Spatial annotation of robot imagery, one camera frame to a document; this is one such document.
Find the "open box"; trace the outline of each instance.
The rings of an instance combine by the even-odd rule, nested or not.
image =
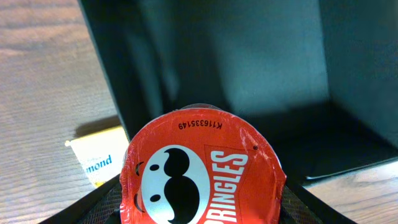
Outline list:
[[[263,134],[288,186],[398,158],[396,1],[81,7],[130,138],[164,113],[208,103]]]

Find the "wood grain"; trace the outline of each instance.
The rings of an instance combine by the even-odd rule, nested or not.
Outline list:
[[[116,110],[77,0],[0,1],[0,223],[36,223],[94,188],[64,146]]]

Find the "brown wood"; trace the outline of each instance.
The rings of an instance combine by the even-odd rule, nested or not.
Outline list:
[[[116,110],[76,0],[1,0],[0,62],[0,223],[35,223],[94,189],[63,144]],[[309,191],[358,223],[398,223],[397,162]]]

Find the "red lid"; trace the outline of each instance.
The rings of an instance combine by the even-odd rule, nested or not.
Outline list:
[[[174,111],[130,143],[122,223],[277,223],[285,180],[271,146],[243,119]]]

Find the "wooden table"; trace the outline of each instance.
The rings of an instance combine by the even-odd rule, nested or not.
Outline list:
[[[63,144],[116,114],[76,0],[0,1],[0,223],[39,222],[94,188]],[[398,223],[398,162],[309,189],[359,223]]]

